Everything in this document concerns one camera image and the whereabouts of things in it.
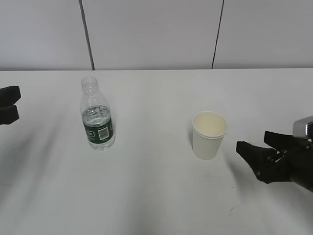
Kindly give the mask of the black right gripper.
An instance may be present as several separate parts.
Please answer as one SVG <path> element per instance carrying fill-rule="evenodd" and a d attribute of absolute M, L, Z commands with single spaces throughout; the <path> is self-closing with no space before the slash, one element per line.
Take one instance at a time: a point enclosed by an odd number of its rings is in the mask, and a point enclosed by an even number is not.
<path fill-rule="evenodd" d="M 274 149 L 254 146 L 245 141 L 236 144 L 236 152 L 259 181 L 266 184 L 293 182 L 309 191 L 313 190 L 313 144 L 310 141 L 266 131 L 264 143 Z"/>

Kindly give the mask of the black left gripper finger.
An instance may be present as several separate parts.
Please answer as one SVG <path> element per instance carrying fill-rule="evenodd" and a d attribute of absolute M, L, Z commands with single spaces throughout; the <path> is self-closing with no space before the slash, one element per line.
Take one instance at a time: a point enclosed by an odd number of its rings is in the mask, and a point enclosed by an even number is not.
<path fill-rule="evenodd" d="M 7 107 L 15 105 L 15 103 L 21 98 L 21 92 L 19 86 L 8 86 L 0 88 L 0 106 Z"/>
<path fill-rule="evenodd" d="M 0 125 L 9 125 L 19 119 L 16 105 L 0 108 Z"/>

